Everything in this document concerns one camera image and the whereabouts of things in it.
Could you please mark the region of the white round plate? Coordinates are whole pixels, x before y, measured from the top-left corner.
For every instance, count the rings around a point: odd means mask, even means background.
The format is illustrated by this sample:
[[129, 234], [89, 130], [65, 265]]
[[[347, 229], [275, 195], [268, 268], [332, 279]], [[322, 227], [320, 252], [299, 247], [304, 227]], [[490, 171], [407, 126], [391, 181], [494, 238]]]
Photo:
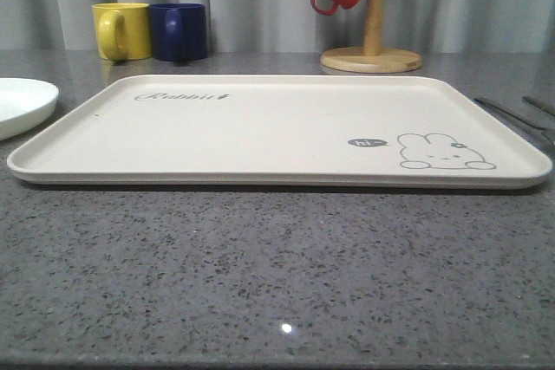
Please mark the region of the white round plate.
[[57, 86], [26, 78], [1, 79], [1, 140], [27, 132], [55, 110]]

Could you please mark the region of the silver metal fork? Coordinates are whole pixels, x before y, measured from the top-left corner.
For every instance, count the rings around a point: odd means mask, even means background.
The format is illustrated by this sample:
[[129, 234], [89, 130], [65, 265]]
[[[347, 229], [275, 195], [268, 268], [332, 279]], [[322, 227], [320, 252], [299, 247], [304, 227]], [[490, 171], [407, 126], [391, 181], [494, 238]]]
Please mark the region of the silver metal fork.
[[484, 97], [475, 97], [473, 101], [479, 106], [485, 108], [488, 112], [494, 112], [501, 115], [505, 120], [510, 120], [514, 125], [516, 122], [526, 126], [521, 127], [522, 131], [527, 131], [530, 143], [535, 145], [540, 151], [547, 151], [554, 153], [554, 129], [550, 127], [541, 126], [539, 123], [532, 119], [517, 114], [501, 104], [489, 100]]

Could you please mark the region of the cream rabbit serving tray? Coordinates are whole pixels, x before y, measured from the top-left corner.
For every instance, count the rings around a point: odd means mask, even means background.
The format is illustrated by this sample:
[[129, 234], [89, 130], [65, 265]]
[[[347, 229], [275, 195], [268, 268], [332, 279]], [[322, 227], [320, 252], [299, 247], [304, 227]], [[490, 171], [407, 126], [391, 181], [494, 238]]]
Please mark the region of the cream rabbit serving tray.
[[37, 184], [522, 189], [549, 157], [444, 81], [142, 75], [14, 150]]

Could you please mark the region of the wooden mug tree stand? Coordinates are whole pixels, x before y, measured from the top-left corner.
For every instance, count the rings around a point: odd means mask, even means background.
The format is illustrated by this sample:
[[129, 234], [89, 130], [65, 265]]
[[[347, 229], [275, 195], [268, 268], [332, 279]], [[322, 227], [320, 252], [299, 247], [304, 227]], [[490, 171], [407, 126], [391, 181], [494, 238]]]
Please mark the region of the wooden mug tree stand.
[[382, 46], [384, 0], [368, 0], [361, 47], [329, 49], [320, 63], [327, 68], [364, 74], [393, 74], [422, 66], [421, 56], [404, 49]]

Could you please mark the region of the dark blue mug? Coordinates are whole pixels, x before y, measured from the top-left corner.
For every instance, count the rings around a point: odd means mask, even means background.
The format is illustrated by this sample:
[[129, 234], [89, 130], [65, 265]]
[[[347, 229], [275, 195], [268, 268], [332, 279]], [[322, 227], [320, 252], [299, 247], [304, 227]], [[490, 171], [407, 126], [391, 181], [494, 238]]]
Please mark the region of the dark blue mug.
[[204, 4], [152, 3], [147, 10], [154, 58], [168, 62], [207, 58]]

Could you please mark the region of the yellow mug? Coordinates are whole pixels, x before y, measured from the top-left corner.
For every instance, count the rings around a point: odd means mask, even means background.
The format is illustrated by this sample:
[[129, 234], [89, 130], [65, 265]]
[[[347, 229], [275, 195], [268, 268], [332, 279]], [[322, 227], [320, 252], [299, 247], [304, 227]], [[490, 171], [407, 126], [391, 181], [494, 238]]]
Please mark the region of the yellow mug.
[[92, 11], [100, 58], [121, 62], [152, 56], [147, 3], [97, 3]]

